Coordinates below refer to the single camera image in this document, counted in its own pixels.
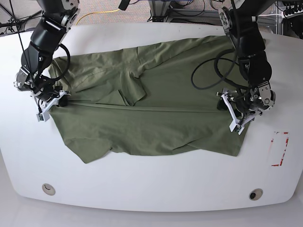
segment table surface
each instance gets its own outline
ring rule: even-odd
[[[223,29],[177,23],[104,24],[74,26],[63,44],[71,55],[79,55],[208,35],[224,35]],[[21,36],[27,47],[31,33]],[[237,157],[205,150],[160,157],[109,152],[89,164],[65,147],[52,119],[37,122],[33,99],[13,86],[22,54],[18,36],[0,38],[0,148],[15,191],[76,206],[163,212],[226,210],[289,200],[303,170],[303,42],[273,34],[263,37],[273,68],[276,105],[251,124]],[[59,49],[54,57],[64,55]],[[272,166],[280,164],[284,153],[283,164]],[[44,183],[55,188],[54,196],[43,192]],[[257,188],[264,194],[251,201],[249,194]]]

